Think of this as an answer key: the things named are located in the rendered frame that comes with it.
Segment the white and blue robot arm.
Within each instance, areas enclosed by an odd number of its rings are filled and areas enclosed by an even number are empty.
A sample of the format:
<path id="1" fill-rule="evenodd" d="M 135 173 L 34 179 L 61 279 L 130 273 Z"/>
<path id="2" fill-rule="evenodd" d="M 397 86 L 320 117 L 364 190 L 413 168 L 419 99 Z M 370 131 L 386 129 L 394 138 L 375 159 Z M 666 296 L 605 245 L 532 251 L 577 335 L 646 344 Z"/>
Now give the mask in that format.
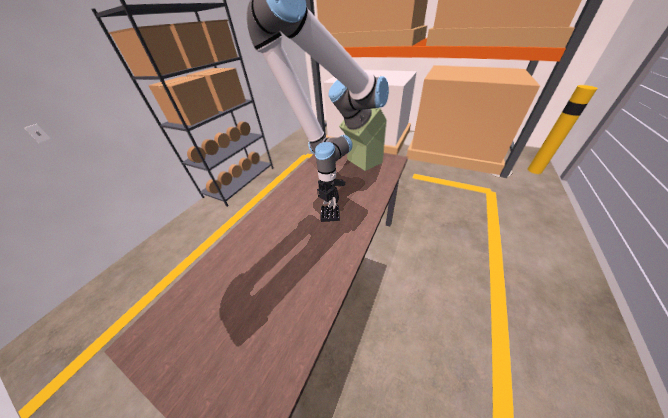
<path id="1" fill-rule="evenodd" d="M 308 137 L 319 179 L 334 180 L 336 161 L 352 150 L 352 141 L 346 135 L 326 138 L 281 44 L 280 31 L 337 79 L 329 90 L 329 98 L 348 129 L 363 127 L 371 118 L 371 109 L 386 105 L 389 96 L 386 77 L 364 71 L 308 10 L 306 0 L 250 0 L 247 25 L 256 51 L 263 54 Z M 332 186 L 346 183 L 342 179 L 334 181 Z"/>

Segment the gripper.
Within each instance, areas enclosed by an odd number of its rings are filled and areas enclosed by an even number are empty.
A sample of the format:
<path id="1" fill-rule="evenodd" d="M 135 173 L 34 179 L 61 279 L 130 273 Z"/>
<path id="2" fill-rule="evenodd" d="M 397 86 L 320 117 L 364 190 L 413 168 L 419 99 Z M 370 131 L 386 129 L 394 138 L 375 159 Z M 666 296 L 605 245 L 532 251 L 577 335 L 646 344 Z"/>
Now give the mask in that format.
<path id="1" fill-rule="evenodd" d="M 319 180 L 318 185 L 319 185 L 320 189 L 319 188 L 317 189 L 317 192 L 319 191 L 318 197 L 320 196 L 320 198 L 324 200 L 323 204 L 325 205 L 325 204 L 329 203 L 328 207 L 332 208 L 332 206 L 333 206 L 333 210 L 335 209 L 335 207 L 338 203 L 338 200 L 339 200 L 339 195 L 338 195 L 337 188 L 335 186 L 331 185 L 331 183 L 334 180 L 328 181 L 328 182 Z M 324 184 L 321 184 L 323 182 L 324 182 Z M 321 190 L 321 186 L 322 186 L 322 190 Z M 326 186 L 326 189 L 325 189 L 325 186 Z"/>

